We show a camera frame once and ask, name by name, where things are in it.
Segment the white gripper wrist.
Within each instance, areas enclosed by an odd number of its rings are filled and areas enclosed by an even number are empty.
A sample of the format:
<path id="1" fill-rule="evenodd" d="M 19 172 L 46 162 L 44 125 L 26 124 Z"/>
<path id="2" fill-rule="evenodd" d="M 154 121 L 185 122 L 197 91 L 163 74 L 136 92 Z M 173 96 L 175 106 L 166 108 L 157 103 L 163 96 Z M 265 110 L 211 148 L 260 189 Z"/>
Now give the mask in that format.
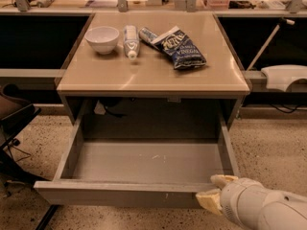
<path id="1" fill-rule="evenodd" d="M 210 180 L 222 192 L 213 189 L 196 193 L 196 199 L 203 209 L 218 216 L 224 213 L 234 223 L 257 221 L 265 199 L 265 189 L 260 182 L 222 174 L 212 175 Z"/>

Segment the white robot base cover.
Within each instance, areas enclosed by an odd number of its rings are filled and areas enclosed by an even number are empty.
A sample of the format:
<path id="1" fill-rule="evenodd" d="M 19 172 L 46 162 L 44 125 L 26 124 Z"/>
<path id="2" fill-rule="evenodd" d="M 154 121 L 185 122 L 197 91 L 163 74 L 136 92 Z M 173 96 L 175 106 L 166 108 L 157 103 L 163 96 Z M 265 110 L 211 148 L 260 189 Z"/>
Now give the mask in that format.
<path id="1" fill-rule="evenodd" d="M 299 80 L 307 80 L 307 66 L 303 65 L 274 65 L 261 69 L 266 76 L 268 89 L 286 92 L 288 87 Z"/>

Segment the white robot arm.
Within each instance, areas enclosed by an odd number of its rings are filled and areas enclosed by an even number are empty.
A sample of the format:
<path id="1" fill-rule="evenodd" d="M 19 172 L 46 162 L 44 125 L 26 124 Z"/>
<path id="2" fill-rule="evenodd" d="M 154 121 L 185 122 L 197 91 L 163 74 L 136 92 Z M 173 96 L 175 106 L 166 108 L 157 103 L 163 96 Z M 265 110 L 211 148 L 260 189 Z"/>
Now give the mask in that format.
<path id="1" fill-rule="evenodd" d="M 243 230 L 307 230 L 307 197 L 271 190 L 232 175 L 210 177 L 215 189 L 196 193 L 199 205 Z"/>

